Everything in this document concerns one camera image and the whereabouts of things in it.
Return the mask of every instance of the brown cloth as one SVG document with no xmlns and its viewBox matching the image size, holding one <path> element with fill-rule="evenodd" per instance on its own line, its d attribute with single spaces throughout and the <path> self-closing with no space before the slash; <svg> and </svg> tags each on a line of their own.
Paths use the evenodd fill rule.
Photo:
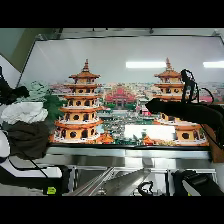
<svg viewBox="0 0 224 224">
<path fill-rule="evenodd" d="M 18 121 L 5 130 L 8 132 L 10 155 L 16 155 L 24 160 L 29 159 L 27 156 L 30 159 L 39 159 L 46 155 L 49 129 L 44 122 L 28 124 Z"/>
</svg>

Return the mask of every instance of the black border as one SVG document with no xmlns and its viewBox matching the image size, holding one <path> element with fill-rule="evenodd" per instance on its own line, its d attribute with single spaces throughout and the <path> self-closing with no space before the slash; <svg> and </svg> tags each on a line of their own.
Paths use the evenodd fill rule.
<svg viewBox="0 0 224 224">
<path fill-rule="evenodd" d="M 132 30 L 133 32 L 142 32 L 145 30 Z M 86 32 L 74 32 L 72 34 L 78 34 L 78 33 L 92 33 L 92 31 L 86 31 Z M 101 37 L 74 37 L 74 38 L 64 38 L 64 39 L 59 39 L 59 35 L 61 37 L 61 35 L 63 35 L 62 33 L 54 33 L 54 35 L 56 35 L 55 39 L 51 39 L 49 38 L 48 40 L 38 40 L 37 37 L 34 38 L 33 44 L 30 48 L 29 54 L 27 56 L 26 62 L 24 64 L 24 67 L 22 69 L 22 72 L 20 74 L 18 83 L 16 85 L 16 87 L 19 86 L 19 83 L 21 81 L 23 72 L 26 68 L 26 65 L 29 61 L 30 55 L 33 51 L 33 47 L 36 43 L 36 41 L 49 41 L 49 40 L 67 40 L 67 39 L 89 39 L 89 38 L 116 38 L 116 37 L 160 37 L 160 36 L 165 36 L 165 37 L 219 37 L 223 46 L 224 46 L 224 40 L 222 39 L 222 37 L 219 36 L 204 36 L 204 35 L 124 35 L 124 36 L 101 36 Z M 206 151 L 209 152 L 210 147 L 209 146 L 135 146 L 135 145 L 117 145 L 117 144 L 79 144 L 79 143 L 49 143 L 48 147 L 68 147 L 68 148 L 98 148 L 98 149 L 133 149 L 133 150 L 171 150 L 171 151 Z"/>
</svg>

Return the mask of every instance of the temple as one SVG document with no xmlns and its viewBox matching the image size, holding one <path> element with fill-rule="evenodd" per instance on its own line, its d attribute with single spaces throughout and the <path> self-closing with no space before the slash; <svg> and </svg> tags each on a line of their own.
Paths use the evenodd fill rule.
<svg viewBox="0 0 224 224">
<path fill-rule="evenodd" d="M 127 87 L 118 84 L 106 94 L 105 102 L 113 103 L 116 107 L 125 107 L 125 104 L 136 102 L 136 98 Z"/>
<path fill-rule="evenodd" d="M 166 59 L 166 70 L 155 77 L 160 78 L 160 82 L 155 86 L 161 89 L 160 94 L 154 94 L 154 98 L 160 98 L 163 101 L 180 101 L 184 83 L 181 74 L 176 72 Z M 196 123 L 182 121 L 177 117 L 160 114 L 160 118 L 154 121 L 154 124 L 175 126 L 175 143 L 180 146 L 207 146 L 208 142 L 205 135 L 201 132 L 201 126 Z"/>
<path fill-rule="evenodd" d="M 56 130 L 53 135 L 53 142 L 63 143 L 96 143 L 100 134 L 96 127 L 103 123 L 97 116 L 96 111 L 103 108 L 97 104 L 99 94 L 94 90 L 99 86 L 95 79 L 100 75 L 90 73 L 88 60 L 81 73 L 71 75 L 74 79 L 72 84 L 64 84 L 72 90 L 64 96 L 67 105 L 60 108 L 64 112 L 62 119 L 55 121 Z"/>
</svg>

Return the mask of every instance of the cityscape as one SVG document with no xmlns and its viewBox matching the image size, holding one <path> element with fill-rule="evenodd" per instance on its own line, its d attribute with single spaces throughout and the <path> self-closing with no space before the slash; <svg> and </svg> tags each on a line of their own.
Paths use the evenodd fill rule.
<svg viewBox="0 0 224 224">
<path fill-rule="evenodd" d="M 52 95 L 66 100 L 55 121 L 51 141 L 54 143 L 208 146 L 205 134 L 196 123 L 162 113 L 152 114 L 145 104 L 153 98 L 180 101 L 184 83 L 169 59 L 164 72 L 155 74 L 157 83 L 102 83 L 101 75 L 90 73 L 88 60 L 81 73 L 69 76 L 67 83 L 51 85 Z M 224 101 L 224 84 L 198 83 L 207 88 L 215 102 Z M 211 102 L 206 90 L 200 101 Z"/>
</svg>

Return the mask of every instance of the pagoda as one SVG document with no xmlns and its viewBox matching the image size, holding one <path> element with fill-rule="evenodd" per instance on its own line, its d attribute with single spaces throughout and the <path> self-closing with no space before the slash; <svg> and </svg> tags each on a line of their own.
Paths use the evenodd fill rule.
<svg viewBox="0 0 224 224">
<path fill-rule="evenodd" d="M 154 75 L 160 78 L 160 82 L 155 84 L 161 90 L 160 94 L 154 94 L 154 98 L 167 101 L 181 101 L 184 83 L 181 74 L 176 72 L 166 59 L 166 70 L 161 74 Z M 160 114 L 159 119 L 154 120 L 154 124 L 175 126 L 175 144 L 179 146 L 207 146 L 208 141 L 205 135 L 199 130 L 201 126 L 196 123 L 186 122 L 177 117 Z"/>
<path fill-rule="evenodd" d="M 103 123 L 97 116 L 97 111 L 103 108 L 97 103 L 101 97 L 95 94 L 94 90 L 100 86 L 95 83 L 95 79 L 100 75 L 90 73 L 88 59 L 81 73 L 71 75 L 74 79 L 72 84 L 64 84 L 72 90 L 64 98 L 68 101 L 60 111 L 64 112 L 63 118 L 55 121 L 56 130 L 53 142 L 62 143 L 95 143 L 100 137 L 96 127 Z"/>
</svg>

